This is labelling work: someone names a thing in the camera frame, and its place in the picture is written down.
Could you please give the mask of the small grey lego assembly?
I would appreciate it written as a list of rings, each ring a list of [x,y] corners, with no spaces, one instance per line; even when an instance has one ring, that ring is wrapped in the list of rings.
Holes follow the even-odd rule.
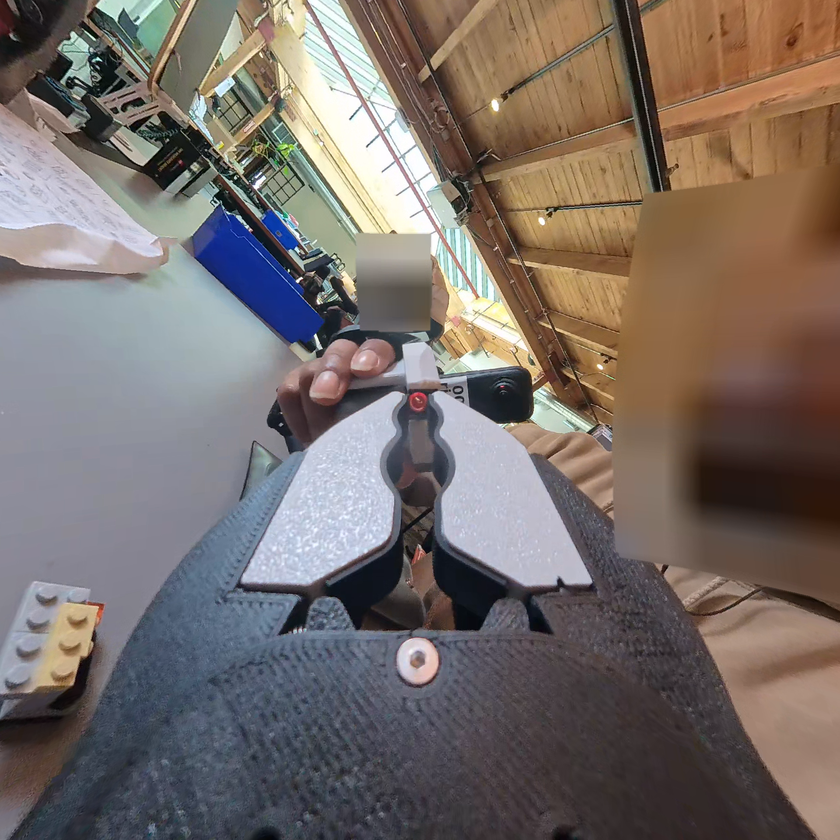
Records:
[[[1,653],[1,723],[47,721],[74,711],[84,696],[97,642],[97,630],[104,604],[93,602],[88,588],[33,581],[18,605]],[[50,631],[58,611],[68,602],[96,603],[100,620],[93,635],[90,655],[81,661],[77,677],[69,688],[50,688],[43,673]]]

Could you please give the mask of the tan lego plate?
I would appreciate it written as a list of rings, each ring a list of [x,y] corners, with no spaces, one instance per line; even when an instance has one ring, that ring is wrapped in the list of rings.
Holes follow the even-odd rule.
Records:
[[[46,686],[69,688],[74,683],[81,661],[92,651],[100,612],[98,604],[87,602],[68,602],[59,608],[47,643]]]

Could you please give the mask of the black printed box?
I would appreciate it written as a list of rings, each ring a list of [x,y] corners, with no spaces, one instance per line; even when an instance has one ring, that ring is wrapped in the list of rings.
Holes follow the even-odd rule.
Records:
[[[182,193],[196,178],[211,168],[191,136],[183,129],[174,131],[162,147],[143,164],[142,173],[163,193]]]

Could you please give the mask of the printed white paper bag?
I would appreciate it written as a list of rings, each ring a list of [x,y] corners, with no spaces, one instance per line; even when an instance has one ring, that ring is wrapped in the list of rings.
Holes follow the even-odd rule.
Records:
[[[1,108],[1,257],[33,268],[141,274],[170,240],[150,233],[72,159]]]

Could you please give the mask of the white ceiling device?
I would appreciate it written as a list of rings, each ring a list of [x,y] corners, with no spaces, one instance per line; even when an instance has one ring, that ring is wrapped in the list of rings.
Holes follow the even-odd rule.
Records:
[[[471,188],[462,178],[435,184],[426,192],[426,198],[441,228],[461,228],[467,223],[473,201]]]

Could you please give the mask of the person's right hand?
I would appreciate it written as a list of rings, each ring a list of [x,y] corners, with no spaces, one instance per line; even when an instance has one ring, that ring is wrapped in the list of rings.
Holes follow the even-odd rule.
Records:
[[[381,375],[395,361],[395,349],[382,339],[362,344],[336,339],[322,357],[299,365],[277,390],[292,436],[303,447],[310,445],[334,424],[335,408],[351,384]]]

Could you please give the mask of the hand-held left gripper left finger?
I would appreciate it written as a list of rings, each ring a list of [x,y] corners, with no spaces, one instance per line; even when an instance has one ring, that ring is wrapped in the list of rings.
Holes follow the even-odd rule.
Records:
[[[309,446],[239,586],[251,592],[388,592],[403,570],[402,500],[390,477],[406,395],[388,392]]]

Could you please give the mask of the beige hoodie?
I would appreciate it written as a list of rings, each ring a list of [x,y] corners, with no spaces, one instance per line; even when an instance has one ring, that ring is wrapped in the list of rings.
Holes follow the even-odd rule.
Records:
[[[817,838],[839,838],[839,625],[818,602],[721,584],[689,607],[760,757]]]

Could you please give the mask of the blue plastic bin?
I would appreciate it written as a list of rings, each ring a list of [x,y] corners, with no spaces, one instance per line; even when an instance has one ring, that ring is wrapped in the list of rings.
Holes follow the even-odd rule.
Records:
[[[195,231],[192,246],[197,262],[288,343],[307,342],[321,329],[298,283],[222,206]]]

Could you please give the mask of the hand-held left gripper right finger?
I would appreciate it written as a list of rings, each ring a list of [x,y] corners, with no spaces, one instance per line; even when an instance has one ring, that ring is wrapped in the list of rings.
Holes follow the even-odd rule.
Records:
[[[567,518],[527,449],[453,396],[429,397],[443,486],[434,577],[453,601],[528,601],[593,586]]]

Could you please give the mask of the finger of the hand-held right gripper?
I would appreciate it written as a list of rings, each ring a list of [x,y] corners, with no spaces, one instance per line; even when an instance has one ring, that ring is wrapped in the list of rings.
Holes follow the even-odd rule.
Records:
[[[432,473],[436,446],[433,425],[428,416],[411,415],[402,424],[403,465],[415,473]]]

